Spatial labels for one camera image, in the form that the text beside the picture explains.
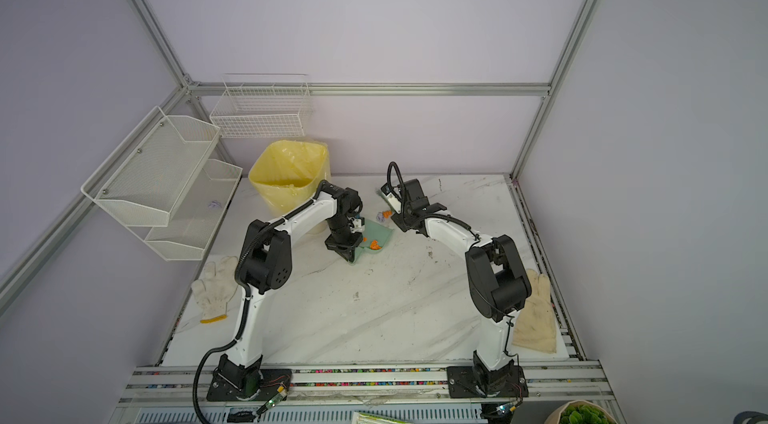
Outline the green plastic dustpan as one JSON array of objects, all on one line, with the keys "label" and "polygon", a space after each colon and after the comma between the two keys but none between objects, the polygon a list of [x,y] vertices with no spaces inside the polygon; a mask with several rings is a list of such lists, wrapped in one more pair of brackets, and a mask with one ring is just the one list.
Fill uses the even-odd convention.
[{"label": "green plastic dustpan", "polygon": [[389,243],[392,232],[390,227],[366,220],[362,241],[355,249],[353,263],[357,263],[364,253],[380,253]]}]

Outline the green hand brush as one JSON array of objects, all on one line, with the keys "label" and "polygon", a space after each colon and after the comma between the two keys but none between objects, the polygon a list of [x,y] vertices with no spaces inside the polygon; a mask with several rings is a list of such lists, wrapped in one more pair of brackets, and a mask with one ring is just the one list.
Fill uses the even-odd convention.
[{"label": "green hand brush", "polygon": [[378,189],[378,194],[385,199],[394,198],[394,194],[386,184]]}]

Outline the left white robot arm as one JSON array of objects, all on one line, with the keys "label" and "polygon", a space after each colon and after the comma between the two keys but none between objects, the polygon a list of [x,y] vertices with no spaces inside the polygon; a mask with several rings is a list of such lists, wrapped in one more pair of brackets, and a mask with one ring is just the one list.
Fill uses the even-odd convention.
[{"label": "left white robot arm", "polygon": [[355,261],[363,242],[365,219],[358,192],[322,180],[316,192],[294,210],[270,221],[252,221],[234,272],[243,289],[240,322],[230,346],[222,351],[218,375],[235,389],[259,380],[263,358],[262,327],[266,325],[268,293],[283,287],[293,271],[293,245],[319,224],[330,231],[324,244],[345,261]]}]

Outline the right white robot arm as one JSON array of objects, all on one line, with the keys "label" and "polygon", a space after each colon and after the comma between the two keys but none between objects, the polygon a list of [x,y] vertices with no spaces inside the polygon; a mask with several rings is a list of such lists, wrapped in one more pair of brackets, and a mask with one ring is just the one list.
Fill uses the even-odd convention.
[{"label": "right white robot arm", "polygon": [[517,364],[508,344],[516,319],[532,295],[532,285],[513,238],[474,230],[446,206],[430,202],[417,179],[398,185],[386,182],[380,194],[400,230],[436,240],[465,259],[471,301],[486,319],[473,352],[477,393],[496,396],[516,385]]}]

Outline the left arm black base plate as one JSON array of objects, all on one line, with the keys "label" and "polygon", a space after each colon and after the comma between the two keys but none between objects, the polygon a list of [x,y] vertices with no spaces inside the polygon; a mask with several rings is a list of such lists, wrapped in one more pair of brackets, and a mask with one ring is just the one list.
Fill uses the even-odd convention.
[{"label": "left arm black base plate", "polygon": [[293,371],[289,368],[264,368],[260,356],[250,365],[236,364],[223,354],[214,368],[206,400],[263,401],[278,392],[280,387],[290,387]]}]

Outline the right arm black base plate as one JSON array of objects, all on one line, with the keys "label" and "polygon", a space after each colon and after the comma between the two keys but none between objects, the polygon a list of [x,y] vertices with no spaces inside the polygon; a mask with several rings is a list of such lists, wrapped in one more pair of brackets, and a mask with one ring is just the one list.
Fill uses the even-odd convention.
[{"label": "right arm black base plate", "polygon": [[471,365],[449,366],[446,369],[451,398],[515,398],[529,396],[523,368],[512,360],[496,370],[490,370],[477,353]]}]

